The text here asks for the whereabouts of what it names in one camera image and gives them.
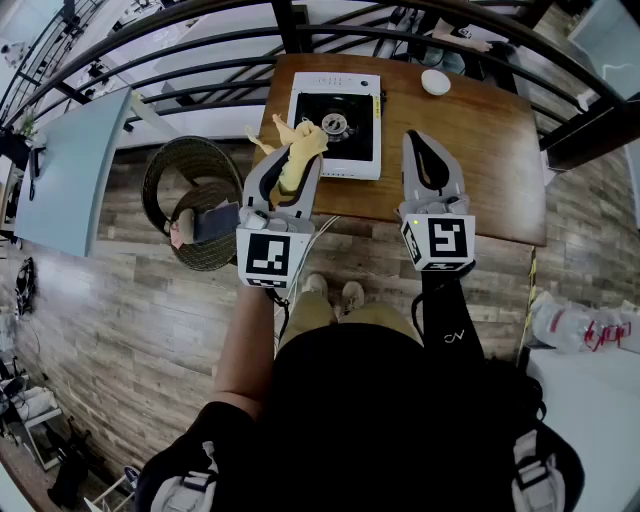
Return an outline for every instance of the white wall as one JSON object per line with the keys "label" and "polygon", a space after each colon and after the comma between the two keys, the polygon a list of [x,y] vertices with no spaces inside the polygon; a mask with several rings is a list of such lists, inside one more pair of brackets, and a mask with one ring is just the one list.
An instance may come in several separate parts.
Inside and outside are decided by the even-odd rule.
{"label": "white wall", "polygon": [[5,0],[0,12],[0,37],[9,42],[33,42],[62,7],[64,0]]}
{"label": "white wall", "polygon": [[[620,0],[599,0],[569,39],[582,48],[596,71],[605,77],[603,66],[622,66],[606,70],[606,81],[622,97],[640,91],[640,27]],[[627,157],[636,203],[636,225],[640,229],[640,141],[627,145]]]}
{"label": "white wall", "polygon": [[2,464],[0,464],[0,510],[4,512],[34,512]]}

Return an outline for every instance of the metal railing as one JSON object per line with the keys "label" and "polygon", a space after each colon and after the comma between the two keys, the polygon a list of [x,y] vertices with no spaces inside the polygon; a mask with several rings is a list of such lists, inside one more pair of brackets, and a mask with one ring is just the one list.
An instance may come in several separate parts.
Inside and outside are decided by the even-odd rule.
{"label": "metal railing", "polygon": [[[175,23],[180,23],[192,18],[200,17],[205,14],[211,14],[227,9],[245,7],[260,3],[271,3],[278,26],[216,34],[180,43],[156,52],[149,53],[137,59],[131,60],[125,64],[117,66],[110,71],[107,71],[100,77],[84,83],[82,86],[75,89],[71,88],[67,84],[64,84],[65,79],[67,79],[77,71],[83,69],[90,63],[94,62],[96,59],[156,30],[168,27]],[[444,50],[459,53],[464,58],[476,59],[479,62],[487,63],[495,68],[506,71],[511,75],[519,76],[526,81],[529,81],[546,89],[551,94],[576,107],[578,110],[581,110],[580,104],[571,94],[546,80],[545,78],[536,75],[532,71],[507,60],[503,60],[493,55],[481,53],[447,41],[434,39],[429,36],[414,34],[411,32],[401,32],[379,28],[380,25],[384,25],[388,21],[388,17],[382,17],[378,20],[369,21],[363,25],[343,24],[345,21],[350,21],[364,14],[370,14],[385,7],[393,6],[403,6],[419,10],[433,9],[441,14],[453,13],[468,20],[470,24],[477,25],[495,34],[508,38],[509,41],[514,45],[521,45],[533,50],[534,52],[545,57],[552,63],[556,64],[566,72],[573,75],[576,79],[583,82],[586,86],[593,89],[600,96],[598,102],[594,106],[592,106],[592,108],[588,112],[576,114],[571,119],[565,119],[560,114],[553,112],[543,105],[535,102],[530,102],[533,110],[552,119],[557,123],[560,123],[560,126],[558,126],[553,131],[548,132],[544,129],[539,130],[539,133],[541,134],[540,147],[543,150],[550,149],[551,151],[551,149],[553,149],[553,147],[555,147],[557,144],[562,144],[565,146],[562,148],[562,150],[566,152],[567,139],[569,140],[570,144],[576,145],[576,147],[578,147],[580,144],[584,143],[583,141],[580,141],[580,131],[584,126],[587,126],[588,124],[599,119],[599,117],[608,115],[613,111],[617,112],[620,109],[628,109],[628,103],[625,102],[625,100],[604,80],[592,74],[581,64],[573,60],[571,57],[567,56],[553,43],[546,40],[526,26],[522,25],[517,20],[500,15],[486,8],[486,6],[488,5],[516,5],[518,7],[526,5],[531,7],[535,6],[535,2],[528,0],[519,0],[515,2],[483,1],[474,3],[459,2],[456,0],[381,0],[378,2],[378,4],[379,5],[371,6],[361,11],[356,11],[354,13],[335,18],[333,20],[330,20],[326,24],[312,25],[296,24],[293,7],[290,0],[272,0],[271,2],[265,2],[264,0],[189,0],[188,2],[184,2],[169,9],[162,10],[152,16],[149,16],[145,19],[139,20],[124,27],[115,34],[112,34],[109,37],[105,38],[103,41],[97,43],[73,61],[69,62],[60,71],[58,71],[58,73],[51,77],[50,80],[39,87],[35,91],[35,93],[32,94],[26,101],[22,102],[18,110],[7,121],[6,126],[11,126],[13,123],[15,123],[19,119],[20,114],[24,109],[35,105],[53,89],[60,90],[61,86],[64,86],[63,89],[65,87],[68,88],[65,92],[68,97],[62,98],[61,100],[50,105],[45,110],[39,112],[37,117],[41,117],[60,104],[69,101],[69,98],[72,98],[73,100],[79,101],[81,103],[90,101],[89,98],[82,94],[82,91],[90,88],[91,86],[95,85],[101,80],[104,80],[105,78],[119,75],[124,71],[127,71],[146,62],[194,48],[216,45],[222,42],[274,35],[280,35],[283,44],[280,47],[266,53],[265,55],[241,59],[231,59],[219,62],[210,62],[197,66],[185,67],[168,73],[152,76],[144,80],[140,80],[138,82],[130,84],[130,86],[133,89],[140,89],[150,84],[164,82],[174,78],[193,75],[197,73],[220,69],[241,68],[240,71],[233,73],[222,83],[205,84],[199,87],[171,91],[145,98],[143,101],[145,103],[152,104],[161,100],[186,95],[201,93],[205,94],[205,96],[203,98],[200,98],[198,102],[192,102],[193,104],[157,110],[157,113],[159,115],[170,115],[183,112],[191,112],[195,110],[224,108],[241,105],[264,104],[264,99],[242,98],[249,92],[251,92],[251,90],[253,90],[254,88],[267,87],[270,85],[270,81],[268,78],[260,79],[260,77],[267,74],[269,71],[271,71],[273,66],[275,66],[277,55],[281,52],[299,53],[302,51],[301,41],[305,36],[308,36],[310,34],[327,34],[327,38],[312,43],[310,48],[311,51],[318,49],[330,42],[337,41],[341,37],[345,36],[358,36],[359,39],[349,41],[346,44],[338,46],[337,48],[332,48],[329,51],[340,52],[344,51],[347,48],[352,48],[382,38],[397,41],[422,43],[430,47],[441,48]],[[247,72],[251,71],[251,68],[259,65],[267,65],[267,67],[258,70],[256,73],[253,73],[250,76],[243,76]],[[219,91],[225,92],[212,100],[211,95]],[[129,121],[131,122],[136,120],[137,118],[131,118]],[[562,165],[562,162],[556,161],[554,162],[554,164],[554,166],[559,167]]]}
{"label": "metal railing", "polygon": [[20,109],[25,97],[42,85],[50,69],[55,69],[69,51],[68,45],[74,33],[82,32],[82,26],[91,18],[104,0],[80,0],[75,6],[78,18],[76,26],[66,19],[65,7],[51,18],[47,26],[32,43],[0,100],[0,121],[12,114],[12,108]]}

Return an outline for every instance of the white bowl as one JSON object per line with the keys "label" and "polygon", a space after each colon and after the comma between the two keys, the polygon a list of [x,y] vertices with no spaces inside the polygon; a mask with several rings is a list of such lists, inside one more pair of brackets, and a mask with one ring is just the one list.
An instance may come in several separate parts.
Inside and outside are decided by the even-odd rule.
{"label": "white bowl", "polygon": [[451,82],[444,73],[435,69],[427,69],[422,73],[422,87],[429,94],[434,96],[442,96],[451,89]]}

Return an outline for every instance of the blue table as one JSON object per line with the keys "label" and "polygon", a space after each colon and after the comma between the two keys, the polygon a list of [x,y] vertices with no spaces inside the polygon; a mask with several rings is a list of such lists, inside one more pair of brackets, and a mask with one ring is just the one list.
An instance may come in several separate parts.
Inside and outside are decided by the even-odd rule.
{"label": "blue table", "polygon": [[46,124],[46,150],[29,200],[31,179],[25,172],[15,235],[47,247],[88,256],[95,241],[104,190],[120,131],[133,110],[154,127],[180,136],[149,107],[120,89],[77,107]]}

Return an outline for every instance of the cable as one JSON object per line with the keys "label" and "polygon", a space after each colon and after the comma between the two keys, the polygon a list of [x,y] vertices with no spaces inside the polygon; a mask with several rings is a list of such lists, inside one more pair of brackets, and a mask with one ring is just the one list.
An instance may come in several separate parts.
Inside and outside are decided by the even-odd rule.
{"label": "cable", "polygon": [[[291,302],[292,304],[295,304],[297,297],[298,297],[298,278],[300,277],[300,272],[302,272],[302,268],[304,267],[304,263],[307,259],[307,256],[309,254],[309,251],[311,251],[311,248],[313,247],[313,244],[315,243],[315,241],[324,233],[327,231],[327,229],[329,229],[329,227],[331,227],[331,225],[337,221],[340,218],[339,215],[334,215],[333,217],[331,217],[329,220],[327,220],[322,227],[318,230],[318,232],[314,235],[314,237],[311,239],[311,241],[309,242],[309,245],[307,245],[307,248],[304,251],[304,254],[302,255],[302,260],[300,261],[300,265],[298,266],[298,270],[296,271],[295,275],[293,276],[293,285],[291,286],[291,288],[289,288],[289,293],[287,294],[286,297],[286,301],[289,301],[290,297],[291,297],[291,293],[293,293],[293,301]],[[273,318],[275,318],[276,316],[278,316],[278,314],[283,310],[284,308],[279,307],[276,312],[273,314]],[[280,336],[278,335],[278,333],[274,332],[273,333],[273,337],[275,340],[274,341],[274,347],[277,350],[278,346],[280,344]]]}
{"label": "cable", "polygon": [[[302,267],[304,266],[304,262],[307,259],[307,256],[309,254],[309,251],[311,250],[311,248],[313,247],[313,244],[316,242],[316,240],[320,237],[320,235],[322,235],[324,232],[327,231],[327,229],[329,229],[329,227],[331,227],[331,224],[333,224],[335,221],[337,221],[340,218],[339,215],[334,215],[333,217],[331,217],[329,220],[327,220],[322,227],[318,230],[318,232],[315,234],[315,236],[311,239],[311,241],[309,242],[309,245],[307,246],[307,248],[304,251],[304,254],[302,255],[302,261],[300,262],[300,265],[298,266],[298,270],[296,271],[295,276],[293,277],[293,285],[291,286],[291,288],[289,288],[289,293],[287,294],[287,300],[289,300],[291,298],[291,293],[293,292],[293,301],[292,303],[295,303],[297,295],[298,295],[298,277],[300,276],[300,272],[302,272]],[[279,308],[275,313],[274,313],[274,317],[276,317],[278,315],[278,313],[280,313],[280,311],[282,310],[282,308]]]}
{"label": "cable", "polygon": [[24,394],[24,390],[22,390],[22,404],[20,404],[20,407],[16,407],[16,411],[18,409],[22,409],[25,406],[27,408],[27,412],[26,412],[26,415],[25,415],[25,419],[23,421],[27,421],[29,419],[29,404],[27,403],[27,397]]}
{"label": "cable", "polygon": [[15,402],[13,403],[13,405],[16,406],[16,409],[22,409],[22,407],[24,405],[26,405],[27,403],[27,396],[24,394],[24,389],[22,390],[22,396],[20,396],[20,393],[16,393],[16,398],[21,398],[22,399],[22,403],[20,405],[16,404]]}
{"label": "cable", "polygon": [[[413,13],[411,14],[411,25],[409,25],[409,30],[405,30],[405,33],[406,32],[408,32],[409,34],[413,33],[413,25],[416,22],[417,14],[418,14],[418,11],[416,10],[414,10]],[[398,48],[400,48],[400,45],[404,42],[405,41],[400,41],[396,45],[396,47],[393,49],[393,52],[391,53],[391,56],[389,57],[390,59],[393,59],[393,57],[395,57],[396,52],[398,51]]]}
{"label": "cable", "polygon": [[33,335],[36,337],[36,341],[38,342],[38,351],[36,352],[36,363],[38,364],[38,369],[40,369],[40,363],[39,363],[39,359],[40,359],[40,338],[38,338],[38,333],[36,333],[36,330],[33,327],[33,325],[31,325],[31,322],[27,322],[25,320],[24,323],[26,323],[29,327],[31,327],[31,330],[33,331]]}
{"label": "cable", "polygon": [[603,80],[607,79],[608,69],[615,69],[617,71],[619,69],[624,69],[624,68],[635,68],[635,66],[630,62],[625,62],[624,64],[620,64],[619,66],[614,66],[612,64],[605,64],[604,66],[602,66],[602,79]]}

